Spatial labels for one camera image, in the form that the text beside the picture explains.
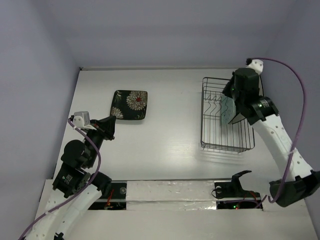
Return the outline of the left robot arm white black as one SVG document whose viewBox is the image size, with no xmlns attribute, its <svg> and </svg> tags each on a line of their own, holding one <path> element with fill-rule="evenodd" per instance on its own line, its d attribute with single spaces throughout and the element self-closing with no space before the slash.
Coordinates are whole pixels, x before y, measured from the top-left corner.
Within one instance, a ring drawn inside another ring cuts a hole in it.
<svg viewBox="0 0 320 240">
<path fill-rule="evenodd" d="M 21 240 L 67 240 L 89 207 L 110 194 L 112 180 L 100 172 L 100 148 L 103 141 L 114 139 L 116 117 L 96 120 L 79 111 L 67 122 L 84 140 L 65 145 L 44 213 L 26 228 Z"/>
</svg>

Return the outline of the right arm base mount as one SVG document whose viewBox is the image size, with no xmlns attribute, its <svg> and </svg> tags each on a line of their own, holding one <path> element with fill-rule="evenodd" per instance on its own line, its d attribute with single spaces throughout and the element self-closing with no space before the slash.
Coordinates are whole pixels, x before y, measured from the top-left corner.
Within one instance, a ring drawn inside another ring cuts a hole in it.
<svg viewBox="0 0 320 240">
<path fill-rule="evenodd" d="M 251 173 L 243 170 L 230 180 L 215 181 L 211 195 L 216 199 L 217 210 L 263 209 L 260 193 L 242 188 L 240 177 Z"/>
</svg>

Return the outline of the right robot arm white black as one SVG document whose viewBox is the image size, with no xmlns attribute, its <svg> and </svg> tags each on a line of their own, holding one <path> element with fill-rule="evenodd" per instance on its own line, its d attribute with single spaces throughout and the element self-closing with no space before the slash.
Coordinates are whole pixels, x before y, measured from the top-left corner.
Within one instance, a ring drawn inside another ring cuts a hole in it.
<svg viewBox="0 0 320 240">
<path fill-rule="evenodd" d="M 236 115 L 242 115 L 268 148 L 282 179 L 269 183 L 269 194 L 285 208 L 311 196 L 320 187 L 320 173 L 304 160 L 287 134 L 272 100 L 260 95 L 260 76 L 252 68 L 238 68 L 222 93 L 232 99 Z"/>
</svg>

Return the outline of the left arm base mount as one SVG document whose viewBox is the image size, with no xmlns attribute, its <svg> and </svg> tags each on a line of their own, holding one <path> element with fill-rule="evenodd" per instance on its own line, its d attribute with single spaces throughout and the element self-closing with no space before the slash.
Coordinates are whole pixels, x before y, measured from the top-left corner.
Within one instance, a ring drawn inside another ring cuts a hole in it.
<svg viewBox="0 0 320 240">
<path fill-rule="evenodd" d="M 92 211 L 106 210 L 117 211 L 127 208 L 127 182 L 113 181 L 107 195 L 96 200 L 88 209 Z"/>
</svg>

